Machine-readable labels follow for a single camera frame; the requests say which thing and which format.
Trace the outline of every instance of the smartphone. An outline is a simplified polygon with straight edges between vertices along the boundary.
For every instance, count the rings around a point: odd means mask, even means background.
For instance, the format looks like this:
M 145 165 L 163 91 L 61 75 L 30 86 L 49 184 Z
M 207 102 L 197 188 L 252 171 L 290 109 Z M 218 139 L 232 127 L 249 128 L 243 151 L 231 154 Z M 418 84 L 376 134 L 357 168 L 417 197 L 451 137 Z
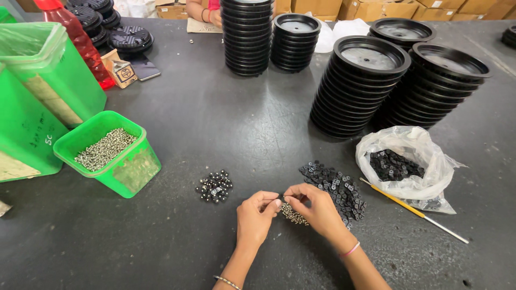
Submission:
M 119 55 L 121 59 L 129 61 L 133 66 L 134 72 L 140 81 L 153 78 L 161 75 L 161 71 L 145 56 L 144 54 L 137 55 Z

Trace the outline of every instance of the red plastic bottle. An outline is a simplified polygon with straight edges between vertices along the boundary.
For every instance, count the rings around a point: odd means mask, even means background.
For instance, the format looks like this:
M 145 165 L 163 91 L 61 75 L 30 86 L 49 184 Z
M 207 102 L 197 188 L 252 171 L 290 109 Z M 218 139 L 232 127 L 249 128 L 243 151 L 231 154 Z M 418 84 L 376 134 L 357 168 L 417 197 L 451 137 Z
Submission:
M 39 9 L 43 10 L 43 20 L 59 22 L 66 27 L 68 37 L 83 57 L 84 62 L 95 76 L 103 90 L 112 88 L 115 81 L 109 76 L 102 64 L 99 51 L 96 50 L 90 38 L 84 32 L 83 26 L 70 11 L 66 10 L 59 0 L 34 0 Z

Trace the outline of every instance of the green bin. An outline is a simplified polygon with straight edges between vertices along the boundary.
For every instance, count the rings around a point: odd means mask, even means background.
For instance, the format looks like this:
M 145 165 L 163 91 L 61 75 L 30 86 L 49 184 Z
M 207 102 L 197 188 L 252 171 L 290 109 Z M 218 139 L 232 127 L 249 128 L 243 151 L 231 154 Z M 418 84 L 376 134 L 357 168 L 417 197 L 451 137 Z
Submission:
M 68 129 L 2 63 L 0 90 L 0 182 L 59 172 L 52 147 Z
M 0 23 L 16 23 L 16 19 L 14 19 L 5 6 L 0 6 Z
M 79 152 L 117 128 L 138 139 L 100 170 L 91 172 L 75 162 Z M 138 193 L 161 169 L 145 129 L 113 111 L 98 113 L 61 137 L 54 145 L 54 154 L 80 174 L 97 179 L 125 198 Z
M 0 62 L 68 128 L 104 110 L 106 94 L 60 23 L 0 24 Z

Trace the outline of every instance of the gray work table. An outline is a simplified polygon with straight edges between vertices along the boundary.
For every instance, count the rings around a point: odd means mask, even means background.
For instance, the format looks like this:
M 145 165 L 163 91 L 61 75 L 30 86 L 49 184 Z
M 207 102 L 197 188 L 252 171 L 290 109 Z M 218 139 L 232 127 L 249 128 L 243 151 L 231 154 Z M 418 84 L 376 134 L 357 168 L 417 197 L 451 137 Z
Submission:
M 329 54 L 297 74 L 273 67 L 243 78 L 224 66 L 221 34 L 187 34 L 186 21 L 123 19 L 155 37 L 162 75 L 107 92 L 106 109 L 147 130 L 163 168 L 131 199 L 69 166 L 0 184 L 14 205 L 0 220 L 0 289 L 209 289 L 234 247 L 236 207 L 258 190 L 284 192 L 318 159 L 361 175 L 360 138 L 337 141 L 308 121 Z M 430 129 L 456 169 L 445 196 L 456 215 L 428 215 L 465 245 L 362 185 L 365 218 L 353 223 L 393 289 L 516 287 L 516 50 L 499 42 L 510 22 L 434 22 L 434 43 L 491 62 L 494 76 Z M 194 187 L 227 169 L 234 192 L 207 204 Z M 274 219 L 244 289 L 348 289 L 346 269 L 311 227 Z

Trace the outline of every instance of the small cardboard box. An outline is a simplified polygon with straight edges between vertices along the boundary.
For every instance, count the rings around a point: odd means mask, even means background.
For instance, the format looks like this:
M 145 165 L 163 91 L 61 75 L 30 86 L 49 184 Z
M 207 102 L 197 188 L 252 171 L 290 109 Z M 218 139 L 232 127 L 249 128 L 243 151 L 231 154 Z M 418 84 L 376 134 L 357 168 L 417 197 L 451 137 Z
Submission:
M 366 22 L 389 17 L 411 19 L 417 7 L 418 4 L 414 3 L 413 0 L 344 0 L 338 19 L 353 20 L 360 18 Z
M 418 0 L 428 8 L 459 9 L 465 0 Z
M 292 0 L 291 9 L 300 14 L 311 11 L 313 16 L 337 15 L 341 3 L 342 0 Z
M 425 5 L 417 2 L 419 7 L 412 16 L 413 20 L 429 20 L 429 21 L 448 21 L 452 19 L 453 15 L 457 12 L 456 9 L 433 9 L 428 8 Z
M 486 14 L 496 0 L 466 0 L 459 8 L 460 14 Z
M 484 15 L 455 13 L 455 15 L 451 18 L 451 20 L 452 21 L 482 20 L 482 18 L 484 18 Z
M 154 2 L 156 12 L 160 18 L 164 19 L 187 19 L 186 5 L 176 3 L 175 0 L 156 0 Z
M 112 50 L 101 57 L 102 64 L 120 88 L 125 88 L 138 79 L 130 62 L 121 60 L 117 50 Z
M 321 20 L 321 21 L 335 21 L 337 20 L 337 15 L 334 16 L 314 16 L 315 18 Z
M 516 0 L 498 0 L 491 6 L 482 20 L 500 20 L 508 15 L 512 9 L 516 9 Z

